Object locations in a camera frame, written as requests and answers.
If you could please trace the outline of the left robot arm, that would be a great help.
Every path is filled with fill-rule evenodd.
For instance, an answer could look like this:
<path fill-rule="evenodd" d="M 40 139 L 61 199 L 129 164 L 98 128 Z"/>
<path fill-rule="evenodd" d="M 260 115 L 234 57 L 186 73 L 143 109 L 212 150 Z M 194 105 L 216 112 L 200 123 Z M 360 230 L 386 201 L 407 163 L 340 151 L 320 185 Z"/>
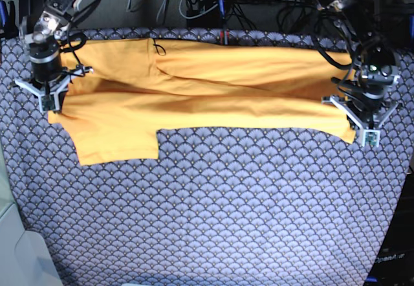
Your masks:
<path fill-rule="evenodd" d="M 342 64 L 330 57 L 313 34 L 312 42 L 328 63 L 345 70 L 343 78 L 332 78 L 338 95 L 322 98 L 347 116 L 358 143 L 380 145 L 381 129 L 397 110 L 397 102 L 388 102 L 387 92 L 398 84 L 400 69 L 394 51 L 358 0 L 315 0 L 319 11 L 339 15 L 336 28 L 342 31 L 351 62 Z"/>

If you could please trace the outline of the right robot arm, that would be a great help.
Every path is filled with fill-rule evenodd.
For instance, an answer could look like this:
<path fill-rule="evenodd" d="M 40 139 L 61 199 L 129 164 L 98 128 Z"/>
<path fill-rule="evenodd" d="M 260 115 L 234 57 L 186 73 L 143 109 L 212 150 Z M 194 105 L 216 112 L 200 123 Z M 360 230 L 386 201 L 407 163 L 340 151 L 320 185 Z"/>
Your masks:
<path fill-rule="evenodd" d="M 43 9 L 23 18 L 19 39 L 32 68 L 29 79 L 15 79 L 15 85 L 34 95 L 42 113 L 62 110 L 69 84 L 93 72 L 76 54 L 87 41 L 71 28 L 83 22 L 101 0 L 45 0 Z"/>

